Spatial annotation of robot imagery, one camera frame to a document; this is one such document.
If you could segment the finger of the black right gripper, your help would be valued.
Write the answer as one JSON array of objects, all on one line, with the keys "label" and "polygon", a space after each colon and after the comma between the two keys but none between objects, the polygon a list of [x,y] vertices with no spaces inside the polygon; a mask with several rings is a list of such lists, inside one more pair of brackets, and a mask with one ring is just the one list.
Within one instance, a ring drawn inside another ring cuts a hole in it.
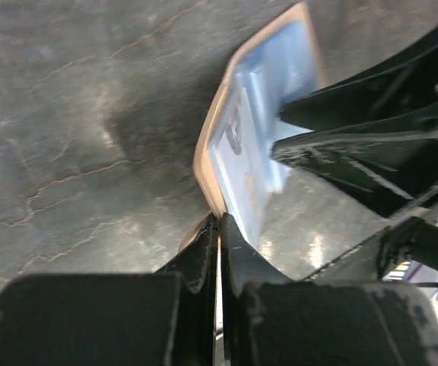
[{"label": "finger of the black right gripper", "polygon": [[329,130],[397,117],[438,103],[438,26],[385,61],[285,104],[280,118]]}]

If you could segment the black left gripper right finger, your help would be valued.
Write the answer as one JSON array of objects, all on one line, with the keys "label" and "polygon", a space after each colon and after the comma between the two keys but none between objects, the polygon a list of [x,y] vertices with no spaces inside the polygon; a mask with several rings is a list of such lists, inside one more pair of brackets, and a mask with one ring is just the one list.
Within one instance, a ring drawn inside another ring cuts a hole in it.
[{"label": "black left gripper right finger", "polygon": [[221,220],[224,354],[232,365],[438,365],[419,284],[294,281]]}]

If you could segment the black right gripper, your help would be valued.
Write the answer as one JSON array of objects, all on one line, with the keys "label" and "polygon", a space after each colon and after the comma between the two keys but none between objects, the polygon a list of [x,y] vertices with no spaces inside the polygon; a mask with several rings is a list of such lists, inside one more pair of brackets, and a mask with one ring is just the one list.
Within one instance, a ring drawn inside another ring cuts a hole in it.
[{"label": "black right gripper", "polygon": [[[401,260],[438,271],[438,127],[345,127],[275,142],[274,160],[328,181],[381,217],[403,216],[382,230],[375,260],[381,280]],[[437,282],[421,287],[438,287]]]}]

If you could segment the beige card holder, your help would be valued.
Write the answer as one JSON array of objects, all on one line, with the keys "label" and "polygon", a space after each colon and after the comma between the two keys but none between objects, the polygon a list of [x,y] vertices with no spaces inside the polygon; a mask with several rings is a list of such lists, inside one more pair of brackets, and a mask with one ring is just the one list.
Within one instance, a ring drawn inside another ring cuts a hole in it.
[{"label": "beige card holder", "polygon": [[306,133],[281,121],[282,106],[327,84],[306,2],[298,2],[232,55],[203,123],[193,171],[211,212],[230,214],[243,238],[258,247],[272,194],[290,168],[269,154],[275,141]]}]

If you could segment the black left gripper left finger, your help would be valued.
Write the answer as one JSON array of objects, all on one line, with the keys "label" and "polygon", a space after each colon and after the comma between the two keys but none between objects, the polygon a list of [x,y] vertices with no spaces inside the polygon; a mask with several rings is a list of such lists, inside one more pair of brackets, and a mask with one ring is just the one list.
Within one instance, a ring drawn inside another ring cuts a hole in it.
[{"label": "black left gripper left finger", "polygon": [[217,219],[158,271],[29,274],[0,292],[0,365],[211,365]]}]

